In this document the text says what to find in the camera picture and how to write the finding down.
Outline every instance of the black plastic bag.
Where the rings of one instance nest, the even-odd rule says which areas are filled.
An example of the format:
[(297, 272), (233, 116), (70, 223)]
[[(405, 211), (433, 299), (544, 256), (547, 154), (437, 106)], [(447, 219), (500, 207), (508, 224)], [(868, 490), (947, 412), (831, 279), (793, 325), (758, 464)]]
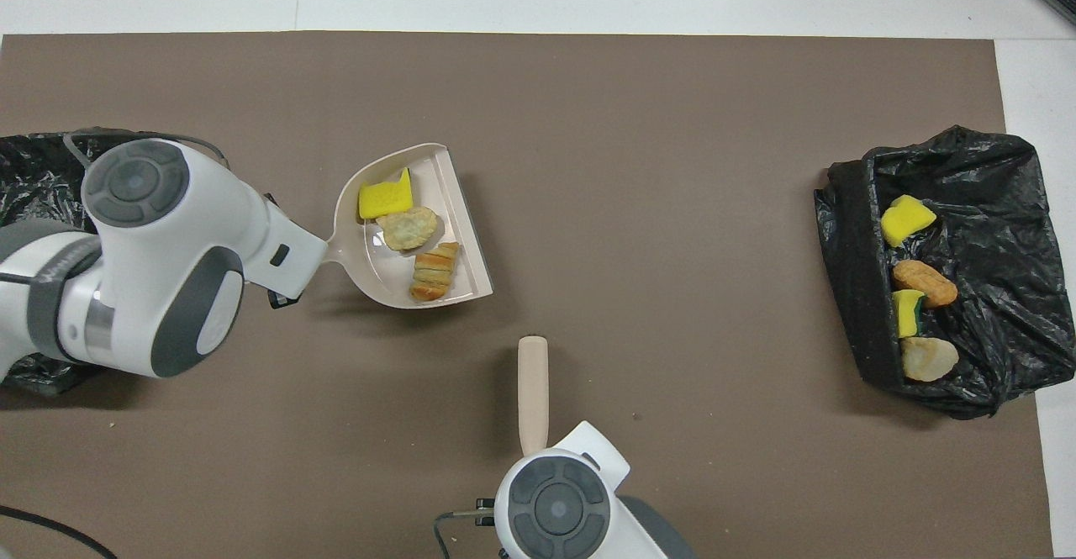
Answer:
[[(23, 218), (54, 218), (96, 233), (82, 206), (85, 168), (63, 138), (65, 133), (0, 138), (0, 226)], [(72, 133), (69, 141), (91, 161), (134, 138), (128, 130), (93, 129)], [(12, 367), (3, 386), (57, 396), (100, 370), (95, 364), (70, 364), (34, 353)]]
[[(834, 163), (829, 177), (815, 191), (819, 240), (865, 382), (953, 418), (977, 418), (1073, 378), (1076, 333), (1032, 145), (953, 126), (918, 145)], [(891, 248), (878, 221), (901, 195), (938, 218)], [(903, 259), (925, 261), (960, 291), (952, 305), (922, 314), (923, 336), (960, 353), (934, 383), (904, 377), (890, 282)]]

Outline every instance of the dustpan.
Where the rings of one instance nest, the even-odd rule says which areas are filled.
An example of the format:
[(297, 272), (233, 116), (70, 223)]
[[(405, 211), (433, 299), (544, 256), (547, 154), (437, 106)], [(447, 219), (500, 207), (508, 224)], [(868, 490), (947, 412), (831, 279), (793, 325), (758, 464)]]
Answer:
[[(400, 254), (385, 245), (384, 232), (377, 223), (356, 218), (356, 207), (358, 190), (364, 184), (396, 180), (405, 168), (411, 174), (414, 205), (433, 210), (441, 219), (443, 229), (438, 229), (427, 245)], [(408, 290), (414, 272), (415, 254), (445, 241), (459, 244), (452, 287), (436, 301), (417, 302), (411, 299)], [(482, 259), (482, 249), (452, 166), (452, 156), (449, 156), (444, 145), (438, 143), (423, 143), (388, 154), (348, 181), (337, 200), (332, 238), (329, 238), (324, 260), (341, 264), (355, 286), (370, 299), (397, 310), (427, 310), (473, 301), (493, 293), (493, 283)]]

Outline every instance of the food item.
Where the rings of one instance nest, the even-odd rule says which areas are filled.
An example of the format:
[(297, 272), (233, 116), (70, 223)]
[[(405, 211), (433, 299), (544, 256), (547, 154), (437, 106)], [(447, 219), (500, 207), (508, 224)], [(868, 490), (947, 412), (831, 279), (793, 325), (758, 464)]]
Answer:
[(931, 383), (952, 371), (960, 356), (952, 342), (940, 338), (904, 338), (901, 341), (904, 375)]
[(411, 283), (411, 298), (415, 301), (434, 301), (444, 296), (452, 286), (452, 274), (456, 268), (459, 245), (454, 241), (438, 244), (429, 253), (414, 257), (414, 281)]
[(358, 218), (373, 219), (394, 212), (407, 212), (414, 206), (411, 196), (411, 171), (405, 168), (396, 183), (377, 183), (358, 187)]
[(918, 199), (903, 195), (894, 199), (881, 215), (881, 234), (887, 244), (896, 248), (911, 233), (921, 232), (938, 218), (930, 207), (923, 206)]
[(922, 333), (919, 315), (925, 298), (926, 295), (919, 290), (897, 290), (893, 293), (897, 338), (918, 336)]
[(385, 230), (385, 244), (388, 248), (399, 253), (402, 249), (419, 248), (434, 236), (437, 214), (429, 207), (416, 206), (407, 212), (385, 214), (378, 218), (378, 225)]
[(928, 310), (946, 306), (957, 300), (957, 284), (922, 260), (901, 260), (893, 267), (893, 283), (902, 290), (919, 290), (926, 295), (923, 306)]

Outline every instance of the brown cardboard sheet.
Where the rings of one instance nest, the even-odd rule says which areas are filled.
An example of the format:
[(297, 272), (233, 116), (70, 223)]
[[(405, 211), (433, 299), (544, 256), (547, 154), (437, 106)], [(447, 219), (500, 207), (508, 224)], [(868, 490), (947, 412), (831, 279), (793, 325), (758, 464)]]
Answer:
[(327, 264), (287, 310), (247, 288), (178, 378), (0, 391), (0, 503), (124, 558), (434, 558), (433, 518), (519, 458), (515, 342), (544, 333), (551, 441), (598, 426), (700, 557), (1049, 555), (1034, 399), (957, 422), (861, 383), (819, 254), (823, 168), (952, 124), (1004, 129), (990, 42), (5, 37), (0, 133), (202, 137), (323, 238), (358, 168), (445, 143), (496, 290), (404, 313)]

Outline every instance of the yellow sponge piece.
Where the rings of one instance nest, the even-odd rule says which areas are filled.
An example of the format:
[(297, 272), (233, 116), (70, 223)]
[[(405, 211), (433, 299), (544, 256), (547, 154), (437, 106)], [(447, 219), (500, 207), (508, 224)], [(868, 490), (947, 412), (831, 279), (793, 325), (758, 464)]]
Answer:
[(922, 202), (910, 195), (903, 195), (894, 199), (881, 215), (881, 234), (887, 244), (896, 248), (909, 234), (930, 227), (935, 218), (938, 215), (931, 212), (930, 207), (923, 206)]
[(926, 295), (918, 290), (897, 290), (893, 293), (893, 311), (896, 311), (896, 336), (919, 336), (922, 328), (919, 315), (922, 313)]
[(405, 168), (396, 183), (377, 183), (358, 187), (358, 218), (384, 217), (394, 212), (407, 212), (414, 206), (411, 196), (411, 171)]

